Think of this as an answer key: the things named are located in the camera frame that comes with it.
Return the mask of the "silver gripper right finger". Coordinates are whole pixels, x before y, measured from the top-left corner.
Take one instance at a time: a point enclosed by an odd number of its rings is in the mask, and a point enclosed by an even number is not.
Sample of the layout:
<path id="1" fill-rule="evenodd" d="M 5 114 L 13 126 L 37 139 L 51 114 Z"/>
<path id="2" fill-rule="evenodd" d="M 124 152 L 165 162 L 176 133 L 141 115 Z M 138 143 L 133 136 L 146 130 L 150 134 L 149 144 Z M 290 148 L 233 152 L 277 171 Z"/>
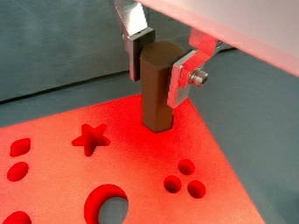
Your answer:
<path id="1" fill-rule="evenodd" d="M 189 84 L 200 87 L 208 78 L 201 67 L 214 54 L 217 40 L 201 31 L 190 29 L 189 45 L 193 50 L 172 65 L 166 104 L 173 109 L 188 97 Z"/>

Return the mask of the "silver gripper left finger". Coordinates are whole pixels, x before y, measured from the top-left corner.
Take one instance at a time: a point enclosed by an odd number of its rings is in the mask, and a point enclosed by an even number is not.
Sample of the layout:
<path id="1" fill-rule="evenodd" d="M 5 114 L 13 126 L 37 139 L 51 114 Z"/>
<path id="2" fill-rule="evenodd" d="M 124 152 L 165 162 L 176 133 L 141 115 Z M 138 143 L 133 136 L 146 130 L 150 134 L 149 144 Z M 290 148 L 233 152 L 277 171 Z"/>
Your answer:
<path id="1" fill-rule="evenodd" d="M 140 80 L 140 54 L 146 44 L 154 42 L 154 30 L 148 26 L 142 5 L 132 0 L 113 0 L 129 62 L 129 78 Z"/>

